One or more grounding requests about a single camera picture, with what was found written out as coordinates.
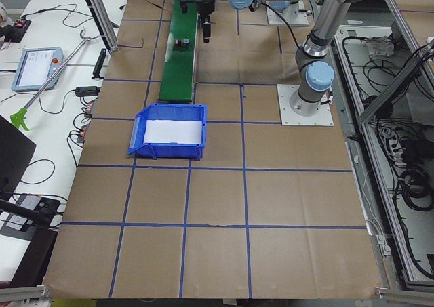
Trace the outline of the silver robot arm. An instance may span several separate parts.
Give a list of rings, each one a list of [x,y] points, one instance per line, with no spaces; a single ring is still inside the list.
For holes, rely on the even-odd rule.
[[[255,11],[261,4],[274,0],[228,0],[231,6]],[[323,0],[324,4],[306,41],[296,52],[296,63],[301,83],[290,98],[291,109],[301,116],[313,116],[321,106],[324,93],[334,80],[333,68],[323,62],[341,20],[352,3],[361,0]]]

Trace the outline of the blue bin near arm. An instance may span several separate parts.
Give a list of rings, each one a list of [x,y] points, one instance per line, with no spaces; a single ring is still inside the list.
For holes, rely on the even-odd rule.
[[[154,103],[136,114],[129,155],[201,160],[208,109],[204,104]]]

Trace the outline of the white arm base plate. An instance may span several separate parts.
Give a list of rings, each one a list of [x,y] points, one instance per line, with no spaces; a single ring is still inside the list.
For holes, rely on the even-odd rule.
[[[334,122],[326,95],[324,94],[318,103],[308,103],[300,98],[298,88],[299,85],[277,84],[281,124],[333,127]]]
[[[313,17],[311,6],[304,6],[304,1],[267,1],[267,20],[269,26],[283,26],[284,21],[273,11],[278,12],[291,27],[309,25],[308,17]]]

